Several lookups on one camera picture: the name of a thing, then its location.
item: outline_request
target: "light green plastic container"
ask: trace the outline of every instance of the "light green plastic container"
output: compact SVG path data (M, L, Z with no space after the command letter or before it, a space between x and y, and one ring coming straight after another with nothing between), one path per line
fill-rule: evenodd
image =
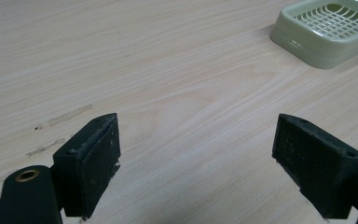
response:
M308 0L282 9L271 40L317 68L358 54L358 1Z

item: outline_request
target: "soap dish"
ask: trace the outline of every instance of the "soap dish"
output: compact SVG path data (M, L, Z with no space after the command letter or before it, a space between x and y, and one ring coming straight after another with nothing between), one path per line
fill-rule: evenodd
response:
M358 54L358 1L307 0L282 9L271 40L317 68Z

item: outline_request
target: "table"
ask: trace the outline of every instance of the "table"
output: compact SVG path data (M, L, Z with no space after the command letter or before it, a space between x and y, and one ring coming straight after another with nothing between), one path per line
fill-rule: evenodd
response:
M121 168L87 223L354 223L271 158L280 113L358 149L358 56L322 70L269 40L295 2L0 0L0 191L117 112Z

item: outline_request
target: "plastic tray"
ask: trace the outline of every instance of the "plastic tray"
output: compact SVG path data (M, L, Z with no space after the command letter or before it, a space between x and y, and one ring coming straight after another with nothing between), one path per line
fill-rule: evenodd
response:
M317 68L358 54L358 1L308 0L285 7L270 38Z

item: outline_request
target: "wooden table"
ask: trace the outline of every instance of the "wooden table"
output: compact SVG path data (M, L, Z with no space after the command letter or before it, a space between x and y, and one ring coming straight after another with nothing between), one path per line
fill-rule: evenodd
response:
M295 2L0 0L0 191L117 112L121 168L87 223L354 223L271 158L280 113L358 149L358 56L321 70L269 40Z

